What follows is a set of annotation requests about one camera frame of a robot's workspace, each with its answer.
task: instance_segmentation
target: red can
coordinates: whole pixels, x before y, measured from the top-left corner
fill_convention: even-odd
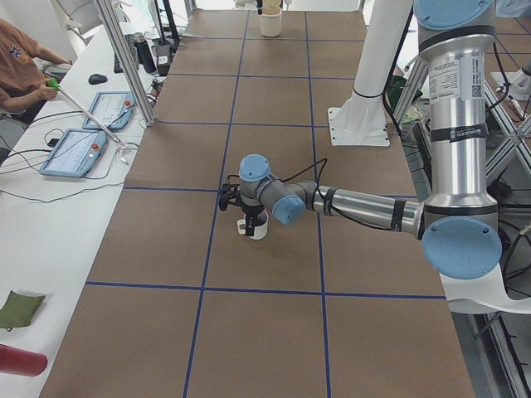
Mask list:
[[[20,376],[37,376],[48,365],[45,355],[0,344],[0,372]]]

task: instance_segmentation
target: white mug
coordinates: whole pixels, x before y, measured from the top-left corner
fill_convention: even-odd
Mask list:
[[[255,234],[253,236],[249,236],[253,240],[259,240],[264,238],[267,235],[267,225],[269,224],[269,216],[267,214],[267,211],[263,211],[258,215],[258,218],[256,220],[256,226],[255,226]],[[238,233],[240,235],[244,235],[246,233],[246,219],[242,218],[241,220],[238,220],[236,222],[236,225],[238,227]]]

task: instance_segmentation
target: brown t-shirt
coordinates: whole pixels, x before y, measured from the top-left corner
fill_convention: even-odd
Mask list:
[[[32,59],[37,48],[35,40],[0,19],[0,104],[31,93],[45,79]]]

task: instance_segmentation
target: person's arm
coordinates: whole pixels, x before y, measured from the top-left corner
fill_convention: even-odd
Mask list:
[[[7,112],[20,113],[31,108],[42,100],[51,100],[55,98],[57,92],[51,87],[46,86],[46,82],[42,83],[39,88],[22,97],[9,97],[0,103],[0,108]]]
[[[67,60],[65,57],[60,56],[49,48],[43,46],[42,44],[37,45],[37,51],[35,56],[41,58],[44,61],[51,62],[52,64],[71,64],[72,61]]]

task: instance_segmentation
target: green pouch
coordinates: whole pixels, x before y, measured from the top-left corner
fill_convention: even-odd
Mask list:
[[[13,328],[29,326],[45,297],[30,297],[9,292],[6,303],[0,309],[0,329],[11,332]]]

